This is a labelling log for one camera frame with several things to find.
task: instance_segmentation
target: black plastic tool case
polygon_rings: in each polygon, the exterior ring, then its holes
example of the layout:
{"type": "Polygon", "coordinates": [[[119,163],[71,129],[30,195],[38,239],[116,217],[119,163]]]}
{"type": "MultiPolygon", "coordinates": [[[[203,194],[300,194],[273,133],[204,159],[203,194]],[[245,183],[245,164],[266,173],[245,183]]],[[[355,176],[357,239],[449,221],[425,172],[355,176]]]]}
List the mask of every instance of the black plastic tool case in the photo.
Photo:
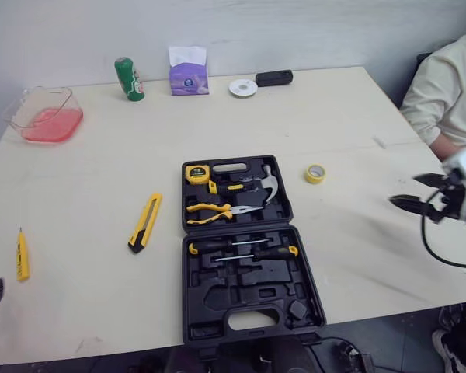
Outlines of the black plastic tool case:
{"type": "Polygon", "coordinates": [[[182,166],[183,228],[183,342],[207,349],[219,344],[279,335],[314,333],[325,325],[325,316],[304,247],[297,229],[289,225],[292,210],[283,186],[280,169],[272,155],[235,159],[187,162],[182,166]],[[217,165],[245,164],[246,169],[216,172],[217,165]],[[207,225],[188,225],[188,219],[209,218],[216,211],[189,213],[186,207],[198,204],[229,203],[231,206],[261,206],[270,190],[258,189],[223,197],[209,193],[207,184],[191,185],[185,177],[186,167],[209,165],[210,179],[217,184],[238,182],[241,178],[266,177],[263,165],[271,166],[279,189],[262,210],[236,214],[233,219],[212,221],[207,225]],[[194,256],[189,245],[201,239],[230,239],[233,242],[271,239],[271,242],[234,246],[194,256]],[[289,260],[252,258],[216,262],[222,256],[248,255],[254,249],[272,246],[296,246],[297,257],[289,260]],[[233,330],[228,323],[234,312],[258,311],[277,320],[275,326],[233,330]]]}

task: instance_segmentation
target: person's hand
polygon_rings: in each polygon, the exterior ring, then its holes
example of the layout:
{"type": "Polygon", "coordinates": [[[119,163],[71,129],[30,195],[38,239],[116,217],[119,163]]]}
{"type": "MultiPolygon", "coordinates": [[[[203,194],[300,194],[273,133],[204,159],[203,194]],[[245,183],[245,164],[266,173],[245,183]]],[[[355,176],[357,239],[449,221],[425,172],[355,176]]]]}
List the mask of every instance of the person's hand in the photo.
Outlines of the person's hand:
{"type": "Polygon", "coordinates": [[[454,145],[445,134],[439,134],[438,138],[429,147],[441,162],[462,149],[462,147],[454,145]]]}

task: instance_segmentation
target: tissue box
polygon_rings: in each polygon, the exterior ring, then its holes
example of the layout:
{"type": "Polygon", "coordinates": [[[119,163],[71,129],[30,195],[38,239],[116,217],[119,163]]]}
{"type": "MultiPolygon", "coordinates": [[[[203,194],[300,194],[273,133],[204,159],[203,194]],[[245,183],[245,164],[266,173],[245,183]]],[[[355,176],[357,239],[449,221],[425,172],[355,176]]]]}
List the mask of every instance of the tissue box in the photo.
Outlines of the tissue box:
{"type": "Polygon", "coordinates": [[[170,47],[169,63],[169,83],[173,96],[209,94],[205,48],[170,47]]]}

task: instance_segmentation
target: white tissue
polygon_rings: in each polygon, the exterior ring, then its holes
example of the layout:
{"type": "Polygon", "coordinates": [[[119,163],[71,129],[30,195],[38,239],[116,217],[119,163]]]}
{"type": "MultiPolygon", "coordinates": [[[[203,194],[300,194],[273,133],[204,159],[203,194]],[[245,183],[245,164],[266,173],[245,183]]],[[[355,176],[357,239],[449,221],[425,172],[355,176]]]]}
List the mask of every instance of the white tissue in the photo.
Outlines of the white tissue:
{"type": "Polygon", "coordinates": [[[169,63],[171,67],[187,62],[205,65],[207,50],[202,47],[169,47],[169,63]]]}

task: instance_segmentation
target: hammer head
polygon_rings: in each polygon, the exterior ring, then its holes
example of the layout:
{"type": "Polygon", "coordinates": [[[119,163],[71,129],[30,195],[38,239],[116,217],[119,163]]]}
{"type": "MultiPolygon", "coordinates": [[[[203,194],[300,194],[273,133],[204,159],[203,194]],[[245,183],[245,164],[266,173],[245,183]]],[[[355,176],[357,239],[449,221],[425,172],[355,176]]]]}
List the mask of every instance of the hammer head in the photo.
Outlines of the hammer head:
{"type": "Polygon", "coordinates": [[[271,189],[271,194],[266,200],[266,204],[269,204],[273,197],[276,196],[276,193],[278,193],[278,179],[271,174],[270,165],[264,165],[263,169],[267,176],[264,179],[261,179],[261,185],[264,189],[271,189]]]}

